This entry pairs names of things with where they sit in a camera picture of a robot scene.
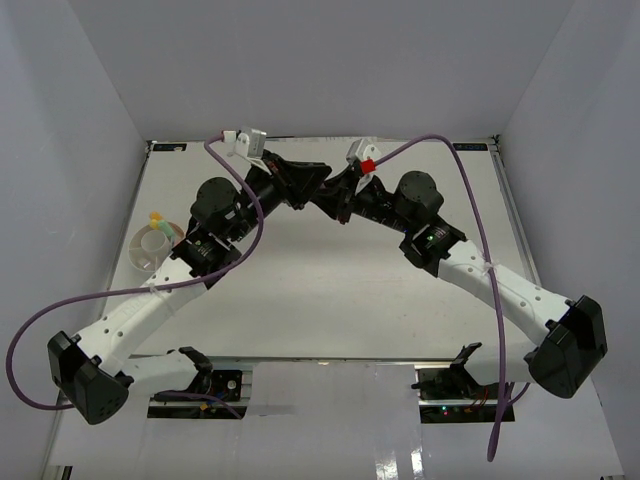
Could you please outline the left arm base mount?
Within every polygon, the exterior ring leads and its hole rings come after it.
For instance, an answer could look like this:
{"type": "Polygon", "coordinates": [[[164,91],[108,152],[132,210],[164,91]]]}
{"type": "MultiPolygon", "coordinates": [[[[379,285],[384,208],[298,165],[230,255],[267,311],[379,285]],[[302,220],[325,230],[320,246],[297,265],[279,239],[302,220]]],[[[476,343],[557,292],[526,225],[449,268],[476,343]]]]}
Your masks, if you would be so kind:
{"type": "Polygon", "coordinates": [[[197,375],[185,390],[169,390],[151,397],[149,418],[187,420],[242,420],[247,407],[242,405],[241,370],[216,370],[213,363],[193,347],[178,352],[195,366],[197,375]]]}

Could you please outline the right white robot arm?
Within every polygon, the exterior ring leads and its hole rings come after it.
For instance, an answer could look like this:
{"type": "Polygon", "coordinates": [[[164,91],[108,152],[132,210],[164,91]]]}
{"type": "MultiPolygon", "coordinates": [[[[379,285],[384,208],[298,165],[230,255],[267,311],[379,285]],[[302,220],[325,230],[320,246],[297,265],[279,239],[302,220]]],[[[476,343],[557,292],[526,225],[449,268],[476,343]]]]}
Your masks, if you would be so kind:
{"type": "Polygon", "coordinates": [[[608,351],[601,305],[549,292],[503,265],[439,214],[444,198],[427,173],[404,174],[389,192],[377,176],[366,183],[344,170],[312,202],[341,224],[352,216],[403,234],[399,248],[414,267],[473,295],[503,315],[531,342],[522,363],[548,393],[573,397],[608,351]]]}

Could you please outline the green marker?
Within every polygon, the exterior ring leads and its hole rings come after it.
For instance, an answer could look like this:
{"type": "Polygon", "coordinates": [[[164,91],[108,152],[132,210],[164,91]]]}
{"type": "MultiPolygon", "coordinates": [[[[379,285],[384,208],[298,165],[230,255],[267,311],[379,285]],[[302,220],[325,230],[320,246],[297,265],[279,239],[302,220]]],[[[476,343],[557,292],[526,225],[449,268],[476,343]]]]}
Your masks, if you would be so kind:
{"type": "Polygon", "coordinates": [[[173,239],[175,237],[175,231],[171,227],[170,223],[167,222],[166,220],[164,219],[157,220],[155,225],[156,225],[156,228],[162,231],[168,239],[173,239]]]}

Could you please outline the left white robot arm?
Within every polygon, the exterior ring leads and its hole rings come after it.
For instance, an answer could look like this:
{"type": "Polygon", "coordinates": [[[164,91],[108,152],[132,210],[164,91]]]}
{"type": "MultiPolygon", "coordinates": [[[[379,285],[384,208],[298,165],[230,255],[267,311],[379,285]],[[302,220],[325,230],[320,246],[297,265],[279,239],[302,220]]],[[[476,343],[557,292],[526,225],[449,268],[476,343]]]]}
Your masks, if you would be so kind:
{"type": "Polygon", "coordinates": [[[118,412],[131,396],[199,399],[211,390],[213,365],[193,347],[133,358],[179,309],[211,289],[241,257],[236,244],[259,217],[281,204],[303,208],[330,175],[321,162],[287,161],[265,151],[245,187],[224,177],[204,181],[190,208],[189,232],[134,295],[73,336],[47,344],[54,383],[90,425],[118,412]]]}

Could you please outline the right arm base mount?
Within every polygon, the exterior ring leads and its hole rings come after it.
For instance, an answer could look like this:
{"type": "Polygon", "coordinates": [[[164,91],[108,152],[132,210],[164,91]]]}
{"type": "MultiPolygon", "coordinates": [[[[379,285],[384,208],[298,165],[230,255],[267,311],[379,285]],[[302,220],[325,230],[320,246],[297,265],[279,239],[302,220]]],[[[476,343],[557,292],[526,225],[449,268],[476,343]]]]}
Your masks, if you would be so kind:
{"type": "Polygon", "coordinates": [[[497,413],[498,383],[478,383],[466,370],[482,344],[463,346],[450,362],[416,364],[411,389],[419,401],[420,421],[429,424],[493,423],[497,413]]]}

